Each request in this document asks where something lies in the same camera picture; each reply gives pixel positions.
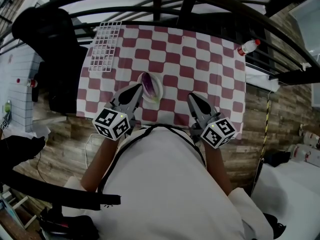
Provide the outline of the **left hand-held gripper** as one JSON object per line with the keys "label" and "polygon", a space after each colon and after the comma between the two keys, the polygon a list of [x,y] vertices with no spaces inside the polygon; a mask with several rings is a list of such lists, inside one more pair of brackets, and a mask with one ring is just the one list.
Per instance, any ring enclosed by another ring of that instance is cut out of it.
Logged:
{"label": "left hand-held gripper", "polygon": [[124,134],[130,135],[135,126],[134,112],[143,92],[142,84],[131,84],[119,89],[109,102],[100,103],[92,119],[97,133],[113,141]]}

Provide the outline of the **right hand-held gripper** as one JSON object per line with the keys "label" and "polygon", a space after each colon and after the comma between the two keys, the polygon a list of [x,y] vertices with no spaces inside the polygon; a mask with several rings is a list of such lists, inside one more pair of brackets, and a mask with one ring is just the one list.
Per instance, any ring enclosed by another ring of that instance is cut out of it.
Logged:
{"label": "right hand-held gripper", "polygon": [[191,138],[194,143],[205,141],[212,148],[218,149],[228,143],[236,133],[236,128],[228,117],[217,112],[209,101],[196,93],[190,92],[187,104],[191,116],[197,121],[208,121],[205,128],[196,122],[191,127]]}

